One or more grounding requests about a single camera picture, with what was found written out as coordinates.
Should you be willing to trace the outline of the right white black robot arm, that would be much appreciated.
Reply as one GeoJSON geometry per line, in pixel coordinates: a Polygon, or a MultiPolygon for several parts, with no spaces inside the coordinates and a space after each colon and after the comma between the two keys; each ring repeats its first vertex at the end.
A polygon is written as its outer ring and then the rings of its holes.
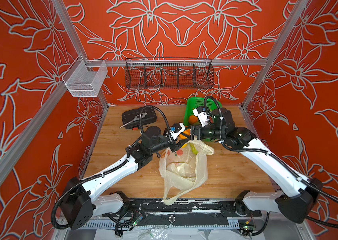
{"type": "Polygon", "coordinates": [[[274,193],[243,191],[235,199],[235,210],[245,216],[251,211],[280,213],[288,220],[300,224],[304,220],[337,228],[338,224],[328,223],[309,216],[320,196],[338,204],[338,198],[322,190],[323,183],[308,178],[296,171],[271,152],[248,128],[237,127],[229,110],[222,108],[212,96],[192,110],[200,122],[191,126],[190,133],[198,140],[210,139],[220,143],[226,150],[237,152],[255,163],[279,187],[274,193]]]}

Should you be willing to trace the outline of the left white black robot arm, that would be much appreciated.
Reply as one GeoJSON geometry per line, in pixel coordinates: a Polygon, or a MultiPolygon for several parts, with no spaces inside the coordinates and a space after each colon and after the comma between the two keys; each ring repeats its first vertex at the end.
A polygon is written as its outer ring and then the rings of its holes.
{"type": "Polygon", "coordinates": [[[153,160],[154,154],[159,154],[167,148],[175,152],[186,143],[186,140],[179,139],[180,135],[186,135],[185,131],[189,129],[186,125],[183,123],[169,125],[164,112],[156,106],[145,106],[140,113],[143,114],[145,110],[160,113],[165,121],[166,131],[162,132],[157,126],[144,129],[140,123],[141,135],[125,148],[125,155],[117,162],[90,177],[69,180],[52,209],[51,224],[55,229],[76,230],[95,214],[119,212],[124,208],[126,199],[120,193],[114,193],[105,201],[100,201],[98,198],[102,193],[123,178],[142,169],[153,160]]]}

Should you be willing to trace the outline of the yellow apple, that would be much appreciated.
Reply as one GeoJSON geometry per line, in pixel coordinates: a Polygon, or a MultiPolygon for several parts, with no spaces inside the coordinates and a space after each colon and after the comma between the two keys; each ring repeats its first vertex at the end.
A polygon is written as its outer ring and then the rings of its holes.
{"type": "Polygon", "coordinates": [[[198,154],[198,150],[196,148],[196,145],[194,144],[190,144],[190,147],[191,147],[191,151],[194,155],[197,155],[198,154]]]}

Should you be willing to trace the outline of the orange fruit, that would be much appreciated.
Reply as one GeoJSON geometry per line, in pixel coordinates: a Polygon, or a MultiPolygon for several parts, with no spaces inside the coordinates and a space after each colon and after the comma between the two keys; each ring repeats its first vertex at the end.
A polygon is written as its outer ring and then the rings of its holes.
{"type": "Polygon", "coordinates": [[[178,136],[180,140],[191,139],[191,129],[187,129],[178,136]]]}
{"type": "Polygon", "coordinates": [[[199,124],[199,119],[197,116],[195,115],[191,115],[188,118],[188,124],[189,125],[198,125],[199,124]]]}

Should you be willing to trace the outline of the translucent plastic bag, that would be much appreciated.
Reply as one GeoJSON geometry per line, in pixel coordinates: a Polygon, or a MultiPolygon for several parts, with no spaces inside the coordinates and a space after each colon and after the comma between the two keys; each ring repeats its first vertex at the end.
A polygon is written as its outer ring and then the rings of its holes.
{"type": "Polygon", "coordinates": [[[199,188],[208,180],[207,157],[214,154],[214,148],[203,141],[187,142],[180,150],[163,151],[159,161],[159,172],[164,179],[163,202],[171,206],[175,201],[199,188]],[[194,155],[190,144],[196,145],[198,154],[194,155]]]}

